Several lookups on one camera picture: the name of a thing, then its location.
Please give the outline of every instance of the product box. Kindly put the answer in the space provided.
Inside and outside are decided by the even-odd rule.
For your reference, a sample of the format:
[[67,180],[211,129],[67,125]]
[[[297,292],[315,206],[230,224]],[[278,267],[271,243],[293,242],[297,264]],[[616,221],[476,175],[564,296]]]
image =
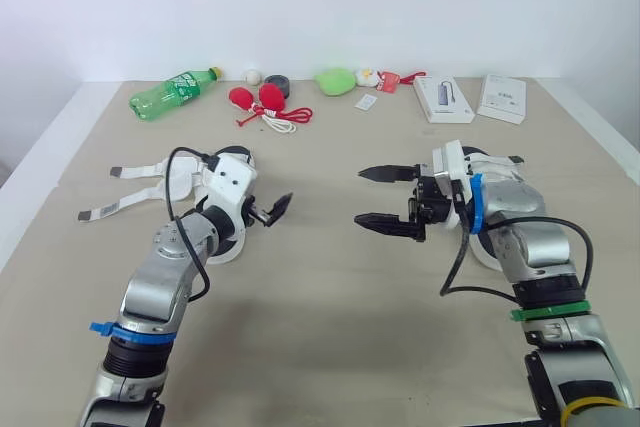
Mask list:
[[468,124],[475,117],[453,77],[437,75],[416,77],[413,88],[431,123]]
[[479,115],[519,124],[524,120],[526,113],[526,82],[493,74],[485,77],[478,105]]

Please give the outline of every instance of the blue ring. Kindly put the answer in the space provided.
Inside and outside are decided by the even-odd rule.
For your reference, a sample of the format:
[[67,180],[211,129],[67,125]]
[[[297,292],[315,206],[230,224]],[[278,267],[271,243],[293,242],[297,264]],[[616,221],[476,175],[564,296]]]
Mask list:
[[484,199],[482,198],[482,174],[476,174],[471,177],[471,193],[473,195],[473,204],[475,206],[473,213],[472,234],[477,234],[482,230],[484,223]]
[[173,340],[178,336],[177,332],[172,332],[170,334],[140,334],[132,330],[123,329],[113,322],[105,322],[104,324],[91,322],[89,330],[99,332],[102,337],[109,337],[113,335],[114,337],[128,342],[145,345],[168,344],[169,342],[173,342]]

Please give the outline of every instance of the white card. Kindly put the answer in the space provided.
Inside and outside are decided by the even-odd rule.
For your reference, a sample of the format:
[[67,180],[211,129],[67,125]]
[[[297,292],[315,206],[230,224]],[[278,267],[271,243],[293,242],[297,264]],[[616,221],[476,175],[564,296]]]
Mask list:
[[375,95],[364,94],[362,98],[356,103],[356,109],[364,110],[365,112],[371,108],[378,98]]

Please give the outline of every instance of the table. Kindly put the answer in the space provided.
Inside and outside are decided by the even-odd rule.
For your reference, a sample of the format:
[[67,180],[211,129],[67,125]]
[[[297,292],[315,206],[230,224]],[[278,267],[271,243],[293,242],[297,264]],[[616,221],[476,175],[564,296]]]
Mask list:
[[[459,84],[475,104],[480,81]],[[0,274],[0,425],[73,425],[107,346],[87,327],[115,318],[128,277],[166,221],[158,201],[91,224],[78,223],[77,212],[153,185],[109,178],[109,169],[155,163],[177,145],[246,145],[260,172],[260,205],[295,195],[274,227],[249,229],[238,259],[209,268],[212,291],[188,309],[169,361],[165,427],[534,417],[522,361],[531,349],[508,320],[511,305],[472,293],[438,296],[459,234],[433,227],[419,244],[352,221],[363,212],[405,214],[410,193],[409,184],[371,183],[359,170],[430,162],[431,150],[453,139],[524,157],[523,174],[550,214],[591,234],[588,298],[640,391],[638,187],[535,81],[520,126],[484,117],[429,124],[407,86],[380,93],[365,113],[353,105],[366,89],[327,98],[315,83],[295,82],[288,105],[312,107],[315,116],[289,136],[261,121],[236,127],[243,114],[226,100],[234,83],[140,122],[127,99],[150,85],[123,84]],[[583,246],[569,235],[581,270]],[[470,255],[461,281],[509,288]]]

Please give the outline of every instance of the yellow cable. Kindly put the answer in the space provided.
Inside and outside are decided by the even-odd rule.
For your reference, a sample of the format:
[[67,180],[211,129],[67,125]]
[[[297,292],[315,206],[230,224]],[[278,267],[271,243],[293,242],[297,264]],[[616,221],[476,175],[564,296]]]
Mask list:
[[627,404],[620,402],[619,400],[612,399],[610,397],[583,397],[582,399],[574,400],[567,405],[560,417],[560,426],[567,427],[569,424],[569,416],[576,410],[586,407],[587,405],[611,405],[613,407],[626,407]]

